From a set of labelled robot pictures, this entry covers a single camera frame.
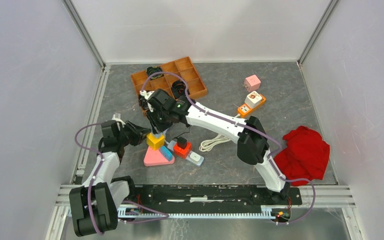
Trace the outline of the yellow cube socket adapter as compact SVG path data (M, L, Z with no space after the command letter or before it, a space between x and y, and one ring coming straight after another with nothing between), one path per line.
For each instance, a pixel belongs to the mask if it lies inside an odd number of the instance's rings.
M159 150L165 144L165 136L156 137L152 132L146 136L146 144L154 151Z

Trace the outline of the light blue power strip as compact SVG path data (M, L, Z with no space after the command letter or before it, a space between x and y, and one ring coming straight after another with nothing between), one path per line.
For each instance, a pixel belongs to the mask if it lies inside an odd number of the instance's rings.
M171 141L168 143L167 148L174 154L174 156L179 157L179 156L175 155L174 150L173 150L173 147L174 147L175 143L177 143L176 140L171 140ZM191 152L189 153L189 155L187 156L187 158L184 159L184 160L187 160L187 161L189 161L190 163L192 163L192 164L194 164L194 165L196 165L196 166L199 167L199 166L202 165L202 163L203 163L203 161L204 161L204 157L201 156L200 154L194 152L193 150L191 150Z

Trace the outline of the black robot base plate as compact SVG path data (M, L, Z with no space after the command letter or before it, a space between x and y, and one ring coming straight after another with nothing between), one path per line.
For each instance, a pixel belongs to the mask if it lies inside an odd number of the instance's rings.
M256 184L136 185L130 176L111 180L120 181L127 181L129 186L126 203L142 205L142 214L256 214L262 206L283 208L303 202L300 190L289 184L286 190L274 192Z

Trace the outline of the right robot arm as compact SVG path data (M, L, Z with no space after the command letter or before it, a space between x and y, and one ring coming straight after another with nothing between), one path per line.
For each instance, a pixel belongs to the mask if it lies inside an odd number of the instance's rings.
M268 144L272 138L265 133L258 118L229 116L205 107L188 95L174 99L162 89L141 90L139 95L148 106L145 114L154 135L177 123L220 134L237 145L236 153L242 162L256 168L269 189L268 196L273 203L282 204L289 198L290 184L274 163Z

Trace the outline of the white cube socket adapter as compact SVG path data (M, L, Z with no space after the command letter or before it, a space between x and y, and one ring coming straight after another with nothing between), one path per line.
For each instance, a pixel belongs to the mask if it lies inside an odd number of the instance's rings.
M255 109L264 101L265 101L265 98L261 94L259 94L257 91L252 91L246 96L244 103L250 109Z

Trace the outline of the blue square plug adapter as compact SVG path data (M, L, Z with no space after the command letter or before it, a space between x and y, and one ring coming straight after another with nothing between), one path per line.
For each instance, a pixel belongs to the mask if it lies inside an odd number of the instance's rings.
M159 149L159 152L161 153L161 155L168 161L168 162L171 162L172 159L173 159L173 154L171 153L171 151L166 147L166 146L162 146L160 149Z

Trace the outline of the black power adapter plug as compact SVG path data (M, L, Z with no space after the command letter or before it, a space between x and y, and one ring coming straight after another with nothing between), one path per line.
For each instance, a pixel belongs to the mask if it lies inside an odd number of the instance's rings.
M177 145L178 145L178 147L179 147L180 149L184 150L184 149L186 149L187 146L188 146L188 141L187 141L185 138L179 136L179 137L177 138Z

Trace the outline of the red cube socket adapter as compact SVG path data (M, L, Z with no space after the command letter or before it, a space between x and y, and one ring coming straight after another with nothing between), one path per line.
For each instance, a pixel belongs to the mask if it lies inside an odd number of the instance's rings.
M185 147L181 148L178 142L175 143L173 146L174 154L179 156L182 159L186 159L189 155L189 153L192 150L192 144L190 142L186 142Z

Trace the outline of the pink cube socket adapter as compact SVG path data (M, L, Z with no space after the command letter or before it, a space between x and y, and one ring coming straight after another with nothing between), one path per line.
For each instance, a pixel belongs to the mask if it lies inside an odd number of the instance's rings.
M261 85L261 80L255 74L246 77L243 83L243 86L249 93L259 89L260 85Z

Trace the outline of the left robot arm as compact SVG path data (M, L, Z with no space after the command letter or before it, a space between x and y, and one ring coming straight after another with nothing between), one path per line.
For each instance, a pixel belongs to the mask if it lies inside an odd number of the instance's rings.
M95 166L85 182L69 192L74 233L78 237L103 235L118 225L118 207L133 203L137 190L131 180L113 181L126 146L138 146L151 129L130 121L108 120L99 123L102 138L98 143Z

